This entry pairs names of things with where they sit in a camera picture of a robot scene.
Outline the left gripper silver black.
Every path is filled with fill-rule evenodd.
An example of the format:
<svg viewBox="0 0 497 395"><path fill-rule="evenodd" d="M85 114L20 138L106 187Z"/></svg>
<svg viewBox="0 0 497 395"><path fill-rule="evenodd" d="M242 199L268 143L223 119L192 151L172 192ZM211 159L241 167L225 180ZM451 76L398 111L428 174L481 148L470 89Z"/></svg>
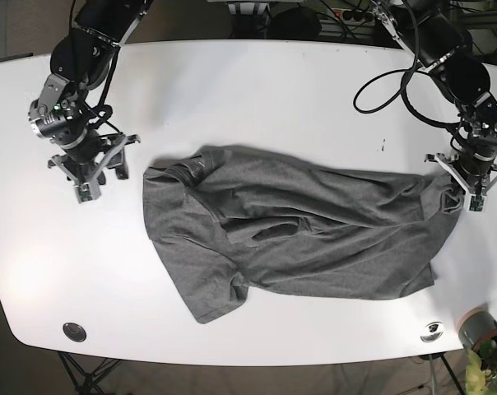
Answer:
<svg viewBox="0 0 497 395"><path fill-rule="evenodd" d="M492 160L479 160L466 152L455 150L448 154L427 154L425 161L438 164L460 186L451 187L441 193L441 212L462 210L462 190L466 210L484 210L488 192L497 184L497 164Z"/></svg>

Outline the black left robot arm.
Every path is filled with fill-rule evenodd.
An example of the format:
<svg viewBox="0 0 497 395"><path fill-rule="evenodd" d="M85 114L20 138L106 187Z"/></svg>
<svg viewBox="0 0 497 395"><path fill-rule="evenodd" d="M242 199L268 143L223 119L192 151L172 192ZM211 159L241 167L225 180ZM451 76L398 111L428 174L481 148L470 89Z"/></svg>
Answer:
<svg viewBox="0 0 497 395"><path fill-rule="evenodd" d="M458 182L470 211L482 211L488 191L497 182L497 100L490 92L490 74L471 50L471 40L441 11L436 1L374 1L373 14L392 38L416 57L405 71L401 87L412 75L428 76L458 111L454 123L420 114L406 91L402 101L409 112L451 136L452 154L430 156Z"/></svg>

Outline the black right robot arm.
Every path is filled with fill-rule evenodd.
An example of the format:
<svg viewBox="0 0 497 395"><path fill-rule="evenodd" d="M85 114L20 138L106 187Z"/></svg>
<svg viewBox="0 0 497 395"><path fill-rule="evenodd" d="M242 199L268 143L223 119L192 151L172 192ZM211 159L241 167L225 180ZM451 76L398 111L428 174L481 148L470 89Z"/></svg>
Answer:
<svg viewBox="0 0 497 395"><path fill-rule="evenodd" d="M105 170L121 180L129 176L125 148L139 136L117 127L101 135L98 129L112 124L113 109L105 101L120 49L150 7L149 1L88 1L72 8L68 34L53 50L50 74L30 104L35 134L62 150L48 166L67 176L80 203L100 197Z"/></svg>

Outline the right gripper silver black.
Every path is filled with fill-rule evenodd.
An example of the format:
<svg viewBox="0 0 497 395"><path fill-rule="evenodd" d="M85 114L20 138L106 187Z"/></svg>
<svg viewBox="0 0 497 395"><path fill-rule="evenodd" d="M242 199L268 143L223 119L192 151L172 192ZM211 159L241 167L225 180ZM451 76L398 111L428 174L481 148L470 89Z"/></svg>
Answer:
<svg viewBox="0 0 497 395"><path fill-rule="evenodd" d="M101 196L100 188L106 185L105 170L113 170L119 180L129 178L125 147L140 142L138 135L121 132L88 136L65 155L53 156L48 167L57 167L67 176L79 203L91 202Z"/></svg>

